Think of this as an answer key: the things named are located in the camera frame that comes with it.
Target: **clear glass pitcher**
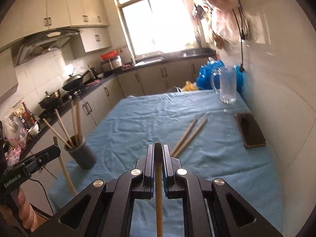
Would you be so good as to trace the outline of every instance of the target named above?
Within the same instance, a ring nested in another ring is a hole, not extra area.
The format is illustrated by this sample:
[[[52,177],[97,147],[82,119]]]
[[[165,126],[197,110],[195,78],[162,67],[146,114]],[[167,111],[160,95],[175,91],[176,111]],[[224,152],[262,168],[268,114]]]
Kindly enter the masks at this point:
[[[211,76],[211,85],[215,92],[220,93],[220,98],[223,103],[233,103],[236,101],[237,77],[234,67],[220,67],[218,70],[213,70]],[[219,75],[220,89],[217,89],[214,84],[214,77]]]

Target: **smartphone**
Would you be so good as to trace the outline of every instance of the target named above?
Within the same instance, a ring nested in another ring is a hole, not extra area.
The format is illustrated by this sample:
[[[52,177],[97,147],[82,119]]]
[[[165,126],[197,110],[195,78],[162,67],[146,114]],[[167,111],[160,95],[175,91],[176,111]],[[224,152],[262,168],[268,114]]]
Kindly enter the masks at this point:
[[[246,148],[265,146],[267,144],[258,123],[251,113],[235,114],[235,120]]]

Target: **blue plastic bag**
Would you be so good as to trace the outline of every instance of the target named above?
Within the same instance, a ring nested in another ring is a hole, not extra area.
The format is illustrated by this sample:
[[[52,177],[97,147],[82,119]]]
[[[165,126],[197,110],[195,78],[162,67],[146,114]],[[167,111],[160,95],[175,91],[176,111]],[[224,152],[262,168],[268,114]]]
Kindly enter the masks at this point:
[[[201,66],[199,76],[196,79],[197,87],[201,90],[211,90],[211,75],[213,74],[213,70],[218,70],[220,67],[224,67],[225,64],[221,60],[207,62],[206,65]],[[244,77],[242,73],[239,71],[239,66],[236,65],[236,77],[237,77],[237,92],[241,95],[242,86],[244,84]],[[217,89],[219,89],[219,76],[216,75],[214,77],[214,84]]]

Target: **silver screw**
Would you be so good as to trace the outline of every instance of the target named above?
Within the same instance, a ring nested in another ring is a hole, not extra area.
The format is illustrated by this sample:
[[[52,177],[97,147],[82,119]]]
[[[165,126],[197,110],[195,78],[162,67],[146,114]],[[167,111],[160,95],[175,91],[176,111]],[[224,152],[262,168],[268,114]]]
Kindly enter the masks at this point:
[[[131,174],[132,174],[132,175],[140,175],[141,173],[142,173],[142,171],[141,171],[140,169],[138,169],[138,168],[133,169],[133,170],[131,171]]]
[[[183,169],[183,168],[179,168],[178,170],[177,170],[177,174],[178,175],[186,175],[188,172],[187,172],[187,170],[185,170],[185,169]]]
[[[94,187],[101,187],[103,185],[103,181],[102,180],[95,180],[93,182]]]
[[[221,178],[217,178],[217,179],[214,180],[214,183],[216,185],[224,185],[225,181],[223,179],[221,179]]]

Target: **red plastic bowl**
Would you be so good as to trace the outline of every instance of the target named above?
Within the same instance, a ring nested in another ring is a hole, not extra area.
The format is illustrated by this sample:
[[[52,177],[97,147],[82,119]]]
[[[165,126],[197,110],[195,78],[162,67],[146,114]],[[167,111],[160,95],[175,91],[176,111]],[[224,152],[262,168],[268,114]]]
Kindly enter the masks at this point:
[[[116,57],[118,55],[118,52],[116,50],[112,51],[112,52],[108,52],[105,54],[102,54],[100,57],[104,60],[107,61],[110,58]]]

